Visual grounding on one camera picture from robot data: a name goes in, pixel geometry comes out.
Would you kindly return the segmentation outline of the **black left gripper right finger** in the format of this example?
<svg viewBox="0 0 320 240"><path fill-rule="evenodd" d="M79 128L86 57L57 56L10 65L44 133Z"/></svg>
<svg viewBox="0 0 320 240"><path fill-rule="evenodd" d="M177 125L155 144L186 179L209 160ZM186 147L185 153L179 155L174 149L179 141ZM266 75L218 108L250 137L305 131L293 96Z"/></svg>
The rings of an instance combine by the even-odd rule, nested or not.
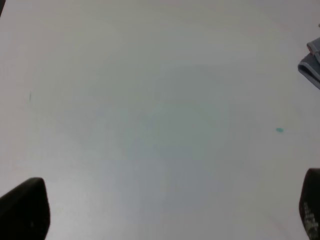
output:
<svg viewBox="0 0 320 240"><path fill-rule="evenodd" d="M300 200L299 214L310 240L320 239L320 169L310 168L305 174Z"/></svg>

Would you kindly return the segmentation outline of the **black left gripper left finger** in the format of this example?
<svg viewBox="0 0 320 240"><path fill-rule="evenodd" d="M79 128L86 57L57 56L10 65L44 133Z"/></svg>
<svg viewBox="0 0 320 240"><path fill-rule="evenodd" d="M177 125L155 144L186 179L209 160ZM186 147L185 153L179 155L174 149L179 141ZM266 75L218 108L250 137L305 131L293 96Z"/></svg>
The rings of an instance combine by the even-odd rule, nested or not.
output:
<svg viewBox="0 0 320 240"><path fill-rule="evenodd" d="M2 240L44 240L50 223L50 206L43 178L29 178L0 197Z"/></svg>

